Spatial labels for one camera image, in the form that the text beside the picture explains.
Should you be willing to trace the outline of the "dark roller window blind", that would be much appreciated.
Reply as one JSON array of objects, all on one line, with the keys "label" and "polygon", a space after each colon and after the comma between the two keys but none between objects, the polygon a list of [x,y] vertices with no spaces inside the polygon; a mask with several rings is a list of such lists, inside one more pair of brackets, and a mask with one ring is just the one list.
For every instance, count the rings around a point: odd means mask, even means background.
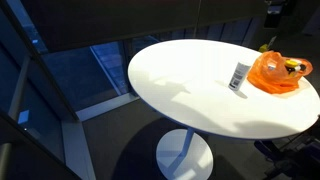
[{"label": "dark roller window blind", "polygon": [[21,0],[50,52],[263,16],[264,0]]}]

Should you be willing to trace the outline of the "white cylindrical labelled bottle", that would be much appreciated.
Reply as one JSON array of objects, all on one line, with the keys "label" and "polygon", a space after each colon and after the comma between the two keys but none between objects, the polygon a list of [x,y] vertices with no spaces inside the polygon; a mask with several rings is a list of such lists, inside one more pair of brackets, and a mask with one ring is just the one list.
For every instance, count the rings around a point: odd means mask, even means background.
[{"label": "white cylindrical labelled bottle", "polygon": [[233,75],[232,75],[232,78],[229,82],[228,87],[233,91],[238,91],[240,89],[243,81],[245,80],[249,70],[250,70],[249,65],[246,65],[243,63],[238,63],[234,72],[233,72]]}]

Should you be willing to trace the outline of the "white round pedestal table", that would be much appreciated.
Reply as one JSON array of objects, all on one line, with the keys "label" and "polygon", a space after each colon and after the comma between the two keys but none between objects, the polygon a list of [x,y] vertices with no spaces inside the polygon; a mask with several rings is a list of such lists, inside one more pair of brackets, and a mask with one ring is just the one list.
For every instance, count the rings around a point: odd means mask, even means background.
[{"label": "white round pedestal table", "polygon": [[166,133],[156,160],[168,180],[208,180],[213,155],[200,133],[244,140],[272,140],[298,134],[317,121],[320,99],[304,78],[299,88],[272,95],[235,74],[260,53],[212,40],[181,39],[151,45],[128,67],[142,100],[181,124]]}]

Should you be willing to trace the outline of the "yellow object behind table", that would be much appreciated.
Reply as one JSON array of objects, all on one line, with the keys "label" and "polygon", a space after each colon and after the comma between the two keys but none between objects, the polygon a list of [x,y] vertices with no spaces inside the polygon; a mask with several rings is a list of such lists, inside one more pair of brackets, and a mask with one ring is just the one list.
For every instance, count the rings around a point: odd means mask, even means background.
[{"label": "yellow object behind table", "polygon": [[263,44],[262,46],[260,46],[258,51],[261,53],[268,51],[268,44]]}]

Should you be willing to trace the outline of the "orange plastic bag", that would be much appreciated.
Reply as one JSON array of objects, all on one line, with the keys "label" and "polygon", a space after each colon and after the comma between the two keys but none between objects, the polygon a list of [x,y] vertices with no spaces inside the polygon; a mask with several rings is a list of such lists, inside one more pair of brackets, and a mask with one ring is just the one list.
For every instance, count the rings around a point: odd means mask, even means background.
[{"label": "orange plastic bag", "polygon": [[[301,70],[294,77],[290,77],[285,68],[284,63],[287,59],[301,62]],[[312,70],[312,64],[306,59],[285,57],[279,52],[267,51],[255,60],[248,72],[247,80],[269,94],[283,94],[298,89],[298,81],[309,75]]]}]

